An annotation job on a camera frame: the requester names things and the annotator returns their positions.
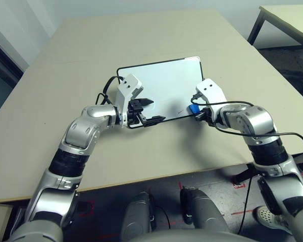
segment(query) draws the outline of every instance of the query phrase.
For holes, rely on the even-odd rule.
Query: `beige tabletop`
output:
[[[31,196],[68,124],[95,102],[117,68],[188,56],[200,57],[204,76],[228,100],[261,105],[279,131],[303,134],[303,97],[215,11],[72,19],[59,27],[0,110],[0,201]],[[289,153],[303,152],[297,137],[282,140]],[[243,138],[192,117],[115,128],[101,135],[80,189],[251,161]]]
[[[260,6],[263,12],[303,37],[303,5]]]

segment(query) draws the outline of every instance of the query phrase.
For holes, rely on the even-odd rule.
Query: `tablet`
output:
[[[142,82],[143,91],[136,98],[149,98],[154,103],[143,107],[146,118],[161,115],[165,121],[192,115],[188,106],[195,87],[203,80],[198,56],[142,64],[117,69],[117,75],[133,74]],[[141,127],[141,123],[130,128]]]

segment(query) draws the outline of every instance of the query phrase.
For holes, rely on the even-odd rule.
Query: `blue object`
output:
[[[193,114],[200,113],[200,108],[196,104],[191,104],[188,106]]]

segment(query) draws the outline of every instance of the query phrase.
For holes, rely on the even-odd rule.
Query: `white shoe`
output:
[[[285,232],[293,235],[288,229],[288,224],[282,215],[272,214],[266,206],[256,207],[253,211],[255,220],[261,225],[271,229],[282,229]]]

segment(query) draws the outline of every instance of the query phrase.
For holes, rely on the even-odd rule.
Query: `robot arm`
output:
[[[221,88],[211,79],[196,87],[197,94],[209,105],[196,116],[209,125],[240,131],[262,176],[258,184],[267,207],[282,214],[297,241],[303,241],[303,178],[293,157],[285,151],[272,117],[260,106],[225,103]]]
[[[118,86],[115,105],[85,107],[81,116],[67,128],[57,152],[45,170],[25,213],[24,224],[9,241],[62,241],[61,228],[72,223],[78,200],[76,189],[100,134],[115,125],[124,127],[142,119],[143,126],[156,125],[165,117],[146,119],[141,111],[142,99],[134,99],[143,87],[134,76],[127,76]]]

